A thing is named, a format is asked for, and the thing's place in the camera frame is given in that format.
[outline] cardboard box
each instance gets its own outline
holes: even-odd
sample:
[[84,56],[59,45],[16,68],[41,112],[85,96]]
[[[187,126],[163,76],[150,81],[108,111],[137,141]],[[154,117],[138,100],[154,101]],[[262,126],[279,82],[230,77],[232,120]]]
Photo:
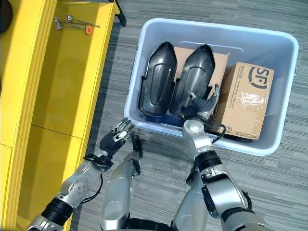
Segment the cardboard box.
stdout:
[[274,70],[253,64],[231,67],[223,79],[215,123],[224,124],[227,134],[258,140],[273,76]]
[[[174,51],[175,51],[175,54],[178,60],[178,66],[177,66],[177,70],[174,76],[174,81],[176,81],[177,78],[181,77],[182,69],[184,67],[186,59],[195,50],[181,48],[181,47],[174,47]],[[221,86],[222,79],[226,71],[227,62],[229,58],[229,54],[213,53],[213,55],[215,59],[215,69],[214,69],[214,73],[212,75],[211,81],[209,83],[209,86],[212,87],[212,90],[210,91],[208,98],[210,98],[211,95],[214,93],[215,88],[213,86],[215,86],[215,84],[218,84],[219,86]]]

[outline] black cable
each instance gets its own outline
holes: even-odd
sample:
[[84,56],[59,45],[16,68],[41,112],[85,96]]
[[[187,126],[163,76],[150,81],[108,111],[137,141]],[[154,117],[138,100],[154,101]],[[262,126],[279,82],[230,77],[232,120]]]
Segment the black cable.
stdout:
[[191,117],[195,117],[195,118],[199,119],[207,127],[212,127],[212,128],[213,127],[221,127],[221,128],[223,128],[223,131],[215,139],[212,140],[212,143],[219,141],[226,134],[227,129],[226,129],[226,126],[224,126],[223,124],[209,124],[203,119],[203,117],[201,115],[198,115],[198,114],[192,114]]
[[247,204],[248,204],[247,210],[249,210],[250,212],[252,212],[252,201],[251,201],[250,197],[248,196],[248,193],[247,193],[247,192],[244,192],[243,190],[242,190],[242,193],[243,193],[244,197],[245,197],[246,200],[247,200]]
[[80,204],[84,204],[86,202],[89,202],[89,201],[93,200],[100,193],[100,191],[102,189],[102,186],[103,186],[103,177],[102,177],[102,175],[100,175],[100,177],[101,177],[101,185],[98,188],[97,192],[93,196],[90,196],[90,197],[87,197],[87,198],[83,199],[82,202],[80,202]]

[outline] black joint cover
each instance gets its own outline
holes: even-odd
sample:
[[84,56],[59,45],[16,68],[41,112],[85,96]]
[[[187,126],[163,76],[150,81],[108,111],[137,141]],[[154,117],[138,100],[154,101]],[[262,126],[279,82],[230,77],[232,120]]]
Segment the black joint cover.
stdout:
[[58,198],[53,200],[46,206],[41,215],[52,222],[63,226],[73,213],[73,207]]
[[207,167],[222,164],[220,157],[214,150],[200,153],[198,156],[195,157],[195,162],[200,172]]

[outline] black cabinet leg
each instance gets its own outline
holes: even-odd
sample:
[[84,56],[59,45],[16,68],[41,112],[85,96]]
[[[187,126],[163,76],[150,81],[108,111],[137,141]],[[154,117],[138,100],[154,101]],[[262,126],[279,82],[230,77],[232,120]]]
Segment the black cabinet leg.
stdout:
[[117,17],[118,17],[118,19],[119,19],[121,25],[122,25],[122,26],[126,26],[126,18],[125,18],[124,14],[123,14],[123,11],[122,11],[122,9],[121,9],[121,7],[120,7],[118,1],[117,1],[117,0],[109,0],[109,1],[110,1],[110,2],[114,2],[114,1],[115,1],[116,5],[118,6],[118,8],[119,8],[119,10],[120,10],[120,14],[118,14]]

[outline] sf express logo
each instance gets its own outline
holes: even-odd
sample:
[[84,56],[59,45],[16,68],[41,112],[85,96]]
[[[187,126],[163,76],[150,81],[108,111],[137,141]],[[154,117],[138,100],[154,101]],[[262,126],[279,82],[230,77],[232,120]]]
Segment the sf express logo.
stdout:
[[248,75],[249,83],[256,88],[266,89],[268,87],[269,74],[270,72],[267,69],[252,67]]

